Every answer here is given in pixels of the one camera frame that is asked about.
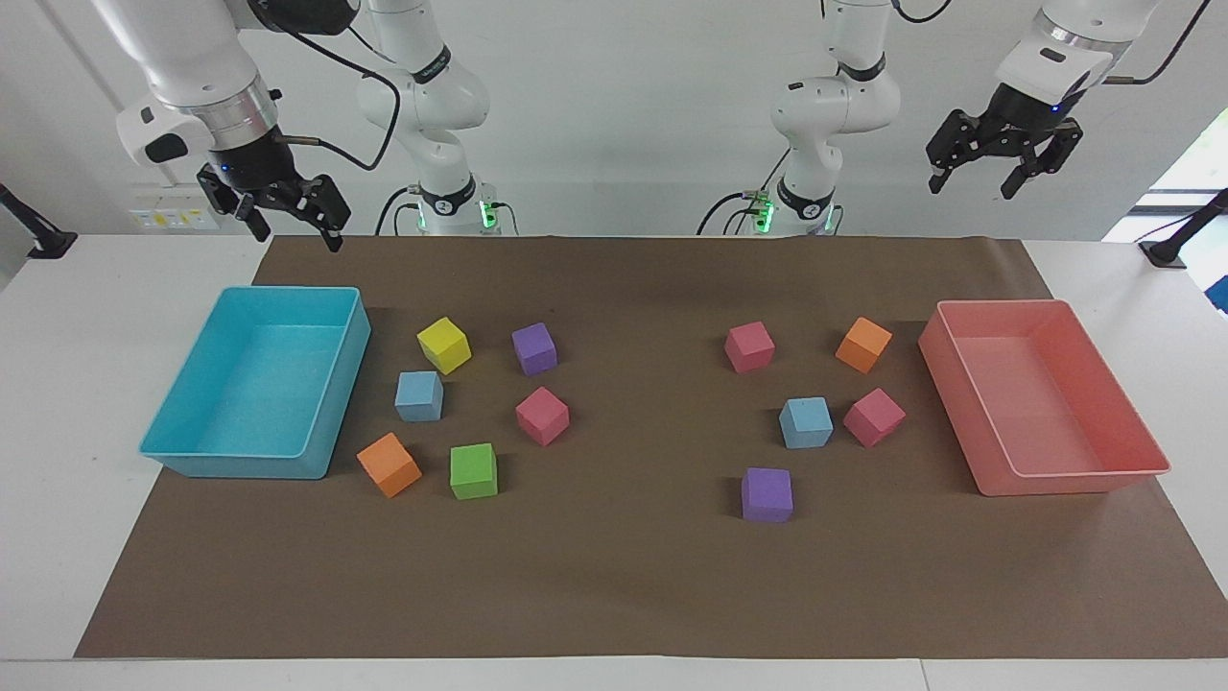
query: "foam cube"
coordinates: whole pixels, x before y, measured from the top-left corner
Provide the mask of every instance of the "foam cube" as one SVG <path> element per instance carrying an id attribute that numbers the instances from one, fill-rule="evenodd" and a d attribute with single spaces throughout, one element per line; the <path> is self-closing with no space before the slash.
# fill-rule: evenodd
<path id="1" fill-rule="evenodd" d="M 1221 277 L 1214 285 L 1207 288 L 1207 298 L 1219 311 L 1228 312 L 1228 275 Z"/>
<path id="2" fill-rule="evenodd" d="M 418 344 L 426 360 L 442 374 L 452 374 L 473 357 L 469 339 L 448 317 L 424 328 L 418 334 Z"/>
<path id="3" fill-rule="evenodd" d="M 883 356 L 892 331 L 867 319 L 857 317 L 847 335 L 840 342 L 836 358 L 861 374 L 869 374 L 874 363 Z"/>
<path id="4" fill-rule="evenodd" d="M 495 448 L 490 444 L 474 444 L 452 449 L 451 485 L 457 500 L 480 500 L 499 495 Z"/>
<path id="5" fill-rule="evenodd" d="M 787 470 L 747 469 L 742 479 L 742 518 L 785 523 L 793 515 L 793 484 Z"/>
<path id="6" fill-rule="evenodd" d="M 825 399 L 793 399 L 780 412 L 780 431 L 790 449 L 817 449 L 831 439 L 831 412 Z"/>
<path id="7" fill-rule="evenodd" d="M 533 377 L 559 367 L 559 352 L 544 323 L 527 325 L 512 331 L 512 347 L 521 362 L 524 377 Z"/>
<path id="8" fill-rule="evenodd" d="M 765 368 L 776 355 L 776 344 L 768 334 L 764 322 L 742 324 L 729 329 L 725 339 L 725 355 L 738 374 Z"/>
<path id="9" fill-rule="evenodd" d="M 516 422 L 534 442 L 548 447 L 571 425 L 571 411 L 545 387 L 516 406 Z"/>
<path id="10" fill-rule="evenodd" d="M 403 372 L 397 379 L 397 414 L 405 422 L 443 417 L 443 382 L 433 372 Z"/>
<path id="11" fill-rule="evenodd" d="M 414 458 L 393 433 L 359 452 L 359 463 L 389 500 L 422 477 Z"/>
<path id="12" fill-rule="evenodd" d="M 904 410 L 882 389 L 871 392 L 865 399 L 853 404 L 845 416 L 845 427 L 866 448 L 878 444 L 895 432 L 904 422 Z"/>

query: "robotic arm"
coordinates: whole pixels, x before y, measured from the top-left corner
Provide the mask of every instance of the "robotic arm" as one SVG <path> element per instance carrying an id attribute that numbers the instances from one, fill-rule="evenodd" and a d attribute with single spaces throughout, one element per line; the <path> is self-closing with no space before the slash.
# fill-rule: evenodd
<path id="1" fill-rule="evenodd" d="M 371 0 L 370 10 L 381 52 L 398 65 L 379 74 L 398 86 L 405 104 L 393 136 L 419 169 L 419 226 L 432 234 L 497 233 L 494 188 L 469 169 L 460 140 L 448 131 L 486 120 L 486 87 L 452 59 L 430 0 Z M 359 106 L 371 123 L 388 129 L 393 96 L 372 81 L 359 83 Z"/>
<path id="2" fill-rule="evenodd" d="M 889 0 L 829 2 L 824 43 L 839 71 L 790 83 L 772 109 L 772 124 L 788 139 L 791 156 L 771 190 L 761 232 L 822 233 L 844 164 L 828 140 L 884 128 L 899 114 L 900 87 L 887 72 L 883 52 L 892 14 Z"/>
<path id="3" fill-rule="evenodd" d="M 150 93 L 119 114 L 119 136 L 138 163 L 209 158 L 198 179 L 219 212 L 235 214 L 262 242 L 259 209 L 286 211 L 341 247 L 350 209 L 327 174 L 305 179 L 278 128 L 270 92 L 237 27 L 336 34 L 357 9 L 346 0 L 92 0 Z"/>
<path id="4" fill-rule="evenodd" d="M 1067 115 L 1104 82 L 1160 1 L 1047 0 L 998 66 L 1001 83 L 985 113 L 974 118 L 953 110 L 930 140 L 930 190 L 937 194 L 955 168 L 984 156 L 1019 158 L 1002 183 L 1007 199 L 1029 179 L 1061 169 L 1083 137 Z"/>

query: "pink cube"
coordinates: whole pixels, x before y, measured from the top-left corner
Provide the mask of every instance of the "pink cube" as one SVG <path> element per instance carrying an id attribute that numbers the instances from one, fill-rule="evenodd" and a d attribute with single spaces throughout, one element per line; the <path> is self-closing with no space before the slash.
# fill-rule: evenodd
<path id="1" fill-rule="evenodd" d="M 776 344 L 768 335 L 764 322 L 756 320 L 729 329 L 729 335 L 725 339 L 725 355 L 729 357 L 733 372 L 744 374 L 770 366 L 776 355 Z"/>
<path id="2" fill-rule="evenodd" d="M 534 442 L 546 447 L 571 425 L 571 412 L 543 387 L 516 406 L 516 422 Z"/>
<path id="3" fill-rule="evenodd" d="M 857 442 L 869 448 L 895 432 L 905 417 L 904 410 L 892 401 L 885 392 L 876 389 L 853 404 L 852 410 L 845 416 L 845 427 Z"/>

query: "pink plastic bin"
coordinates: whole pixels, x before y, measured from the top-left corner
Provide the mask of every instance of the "pink plastic bin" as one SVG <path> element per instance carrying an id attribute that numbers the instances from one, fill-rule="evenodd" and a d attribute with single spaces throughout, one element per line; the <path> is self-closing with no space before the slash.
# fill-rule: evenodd
<path id="1" fill-rule="evenodd" d="M 1066 302 L 938 302 L 920 342 L 982 495 L 1111 492 L 1168 473 Z"/>

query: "blue cube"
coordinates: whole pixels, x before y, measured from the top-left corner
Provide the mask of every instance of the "blue cube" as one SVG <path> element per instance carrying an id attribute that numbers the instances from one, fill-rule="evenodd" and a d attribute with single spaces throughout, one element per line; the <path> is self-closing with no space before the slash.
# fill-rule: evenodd
<path id="1" fill-rule="evenodd" d="M 1221 311 L 1228 312 L 1228 275 L 1221 277 L 1214 285 L 1207 288 L 1207 297 Z"/>
<path id="2" fill-rule="evenodd" d="M 405 422 L 443 417 L 443 382 L 437 372 L 404 372 L 397 380 L 397 412 Z"/>
<path id="3" fill-rule="evenodd" d="M 793 399 L 780 412 L 780 431 L 790 449 L 817 449 L 831 439 L 831 414 L 825 399 Z"/>

